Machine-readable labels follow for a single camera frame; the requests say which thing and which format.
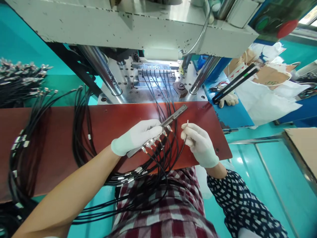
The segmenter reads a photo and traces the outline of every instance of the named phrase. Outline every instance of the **hand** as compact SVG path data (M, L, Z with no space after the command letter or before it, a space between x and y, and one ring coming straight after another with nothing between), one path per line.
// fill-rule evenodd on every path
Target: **hand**
M234 94L234 91L231 91L225 97L220 99L219 107L223 108L225 102L227 103L228 106L231 106L231 105L235 106L236 104L239 103L239 99L238 99L238 96L236 94Z
M130 150L142 146L146 141L162 133L161 122L157 119L140 121L125 134L111 142L111 150L119 156L124 156Z
M182 125L181 138L191 148L196 160L204 168L215 167L219 163L208 133L193 123Z

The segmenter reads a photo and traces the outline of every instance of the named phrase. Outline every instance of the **blue metal panel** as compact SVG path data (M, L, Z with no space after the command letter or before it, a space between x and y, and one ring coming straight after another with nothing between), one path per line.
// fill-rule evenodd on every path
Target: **blue metal panel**
M293 122L317 116L317 96L312 96L310 98L297 101L297 103L303 106L297 109L296 111L290 112L286 116L283 116L280 119L278 119L280 123Z
M215 96L216 93L209 92L209 88L215 87L221 81L229 82L224 72L220 74L217 82L206 82L204 84L204 90L209 102L214 106L214 110L217 114L218 120L220 121L222 129L237 129L254 126L251 117L245 110L240 100L239 103L235 106L228 106L227 104L225 104L223 108L219 108L218 104L214 104L212 102L212 98Z

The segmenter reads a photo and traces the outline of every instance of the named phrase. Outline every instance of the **metal fixture bar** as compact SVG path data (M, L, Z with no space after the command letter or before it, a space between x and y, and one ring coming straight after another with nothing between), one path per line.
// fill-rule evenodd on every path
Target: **metal fixture bar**
M240 84L242 84L244 81L249 79L251 76L253 76L255 73L257 73L259 70L255 68L252 70L247 76L242 78L249 70L251 70L255 64L251 64L249 67L247 67L242 73L240 73L234 80L232 80L227 86L225 86L219 93L217 93L213 98L213 103L219 103L220 100L228 95L231 91L233 91L236 87L238 87Z
M202 84L205 82L205 80L208 78L210 73L214 70L216 65L219 63L221 57L218 56L209 56L206 60L205 64L199 71L199 74L193 83L192 87L190 88L189 92L193 95L196 95L199 88L202 86Z
M119 87L115 77L111 73L106 58L100 49L97 46L87 45L78 45L78 48L82 51L94 70L99 74L112 95L121 95L122 89Z
M192 59L192 55L193 54L189 54L187 56L184 57L184 60L183 60L183 64L182 64L182 68L183 69L188 69L188 65Z
M171 124L177 117L179 117L180 114L182 114L187 109L187 106L184 104L181 106L176 112L174 112L171 116L169 116L164 122L160 124L161 127L167 127L169 124ZM136 152L138 152L142 146L130 150L126 155L131 158Z
M261 138L255 138L255 139L229 141L228 144L255 144L255 143L278 142L278 140L282 138L283 138L282 135L277 135L277 136L261 137Z

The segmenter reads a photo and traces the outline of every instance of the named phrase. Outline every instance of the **metal plate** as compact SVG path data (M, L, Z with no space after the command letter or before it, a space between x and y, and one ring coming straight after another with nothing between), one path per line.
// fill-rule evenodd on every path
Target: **metal plate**
M126 60L126 64L121 66L121 65L117 65L117 62L115 60L109 59L108 65L111 69L112 74L117 80L120 88L122 89L122 94L120 96L113 96L110 90L107 88L107 86L103 83L101 90L103 91L104 95L99 96L98 104L153 103L155 102L151 92L149 91L148 87L145 84L144 79L143 81L140 82L139 86L136 85L135 81L138 81L138 77L140 75L139 75L139 70L132 67L132 64L131 64L132 62L133 62L132 58L130 57L129 59ZM172 71L169 70L169 72L172 72L172 75L173 75L173 77L170 79L173 80L173 82L178 82L178 81L182 82L188 91L191 88L192 83L195 81L197 76L195 67L192 63L189 64L187 73L185 73L185 75L180 74L178 70L172 70ZM161 90L163 91L165 96L167 96L166 89L165 89L165 86L163 85L162 79L160 77L157 79L159 79L159 85L161 87ZM150 81L152 81L151 86L153 87L156 100L158 102L164 102L164 97L161 91L158 89L156 83L153 82L153 80L151 80L151 77L150 77ZM178 94L173 89L172 82L170 82L170 89L168 88L168 90L169 92L172 91L174 102L208 101L206 94L202 88L199 89L196 95L191 95L190 93L188 93L186 97L181 99L178 98Z
M186 52L205 22L204 9L189 0L174 6L125 0L113 9L107 0L6 2L45 42ZM240 29L214 20L195 53L239 58L258 35L249 26Z

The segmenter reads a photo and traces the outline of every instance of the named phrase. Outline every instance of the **workbench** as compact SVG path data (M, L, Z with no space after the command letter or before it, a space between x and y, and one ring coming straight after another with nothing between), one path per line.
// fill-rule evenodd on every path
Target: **workbench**
M182 105L188 107L177 119L177 133L179 147L183 145L180 139L181 125L187 120L205 129L220 160L232 157L226 138L215 114L214 107L208 101L176 102L177 110ZM11 200L7 179L9 172L9 155L12 145L25 127L31 108L0 109L0 202ZM118 138L141 120L158 118L155 103L108 104L90 106L92 136L96 151L110 145L114 138ZM52 107L44 117L41 141L43 148L40 165L38 167L34 196L47 194L58 183L74 172L78 167L72 152L73 107ZM136 169L147 161L148 155L139 151L133 157L122 157L115 171L125 173ZM197 165L193 153L188 146L176 162L174 169Z

